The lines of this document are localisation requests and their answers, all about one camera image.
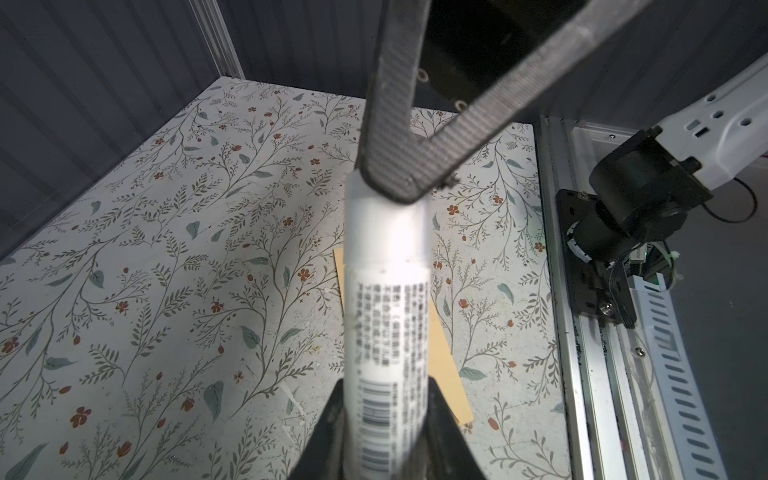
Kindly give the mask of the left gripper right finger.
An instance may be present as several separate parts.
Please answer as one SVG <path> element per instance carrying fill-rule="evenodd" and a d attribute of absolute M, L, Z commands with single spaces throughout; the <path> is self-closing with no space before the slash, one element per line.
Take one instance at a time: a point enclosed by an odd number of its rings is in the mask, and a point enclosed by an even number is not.
<path fill-rule="evenodd" d="M 485 479 L 436 380 L 428 378 L 427 479 Z"/>

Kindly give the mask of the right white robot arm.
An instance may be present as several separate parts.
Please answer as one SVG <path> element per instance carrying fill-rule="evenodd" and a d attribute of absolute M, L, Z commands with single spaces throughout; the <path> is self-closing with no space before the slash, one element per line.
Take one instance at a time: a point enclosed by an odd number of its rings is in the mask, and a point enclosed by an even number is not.
<path fill-rule="evenodd" d="M 442 188 L 513 118 L 617 31 L 643 1 L 458 1 L 445 8 L 463 38 L 433 29 L 429 1 L 389 1 L 382 11 L 357 169 L 403 205 Z M 474 79 L 464 110 L 430 137 L 409 127 L 422 60 L 436 52 Z M 586 261 L 608 262 L 638 243 L 679 230 L 767 148 L 767 61 L 759 58 L 689 106 L 636 133 L 592 170 L 598 203 L 575 241 Z"/>

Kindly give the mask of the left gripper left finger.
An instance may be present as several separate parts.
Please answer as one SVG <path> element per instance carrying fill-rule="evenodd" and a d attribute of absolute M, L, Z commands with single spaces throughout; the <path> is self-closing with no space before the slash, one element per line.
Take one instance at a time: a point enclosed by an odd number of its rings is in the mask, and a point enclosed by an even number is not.
<path fill-rule="evenodd" d="M 344 435 L 344 382 L 340 379 L 288 479 L 342 479 Z"/>

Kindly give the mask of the white glue stick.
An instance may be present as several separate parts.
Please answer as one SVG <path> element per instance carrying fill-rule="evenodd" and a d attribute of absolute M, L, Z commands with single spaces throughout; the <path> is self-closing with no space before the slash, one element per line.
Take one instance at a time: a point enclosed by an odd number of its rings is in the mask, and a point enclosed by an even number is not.
<path fill-rule="evenodd" d="M 424 471 L 429 205 L 393 202 L 353 171 L 346 180 L 343 473 L 412 479 Z"/>

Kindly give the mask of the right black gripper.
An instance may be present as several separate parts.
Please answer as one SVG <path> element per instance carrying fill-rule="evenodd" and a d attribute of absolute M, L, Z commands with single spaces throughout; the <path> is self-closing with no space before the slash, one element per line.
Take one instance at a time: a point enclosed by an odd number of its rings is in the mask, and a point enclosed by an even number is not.
<path fill-rule="evenodd" d="M 363 179 L 401 204 L 445 185 L 645 8 L 643 1 L 386 2 L 356 162 Z M 421 137 L 410 126 L 413 101 L 458 113 Z"/>

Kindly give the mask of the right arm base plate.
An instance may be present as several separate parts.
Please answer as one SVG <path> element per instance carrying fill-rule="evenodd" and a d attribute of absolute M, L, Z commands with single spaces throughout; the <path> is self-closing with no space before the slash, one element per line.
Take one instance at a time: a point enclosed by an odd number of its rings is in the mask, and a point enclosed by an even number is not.
<path fill-rule="evenodd" d="M 637 314 L 623 266 L 629 239 L 597 196 L 561 189 L 555 200 L 571 311 L 633 329 Z"/>

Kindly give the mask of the tan paper envelope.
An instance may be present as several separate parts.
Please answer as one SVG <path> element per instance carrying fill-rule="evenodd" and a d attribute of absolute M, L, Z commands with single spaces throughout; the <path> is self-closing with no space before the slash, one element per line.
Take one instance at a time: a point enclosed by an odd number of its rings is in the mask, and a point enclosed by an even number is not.
<path fill-rule="evenodd" d="M 351 372 L 354 355 L 348 353 L 349 349 L 347 347 L 350 347 L 351 343 L 346 339 L 346 296 L 343 247 L 334 249 L 333 255 L 341 294 L 342 318 L 345 323 L 345 370 Z M 437 309 L 432 300 L 429 301 L 428 353 L 428 374 L 436 381 L 456 423 L 459 426 L 462 426 L 473 422 L 474 416 L 470 402 L 451 354 L 450 345 L 439 320 Z"/>

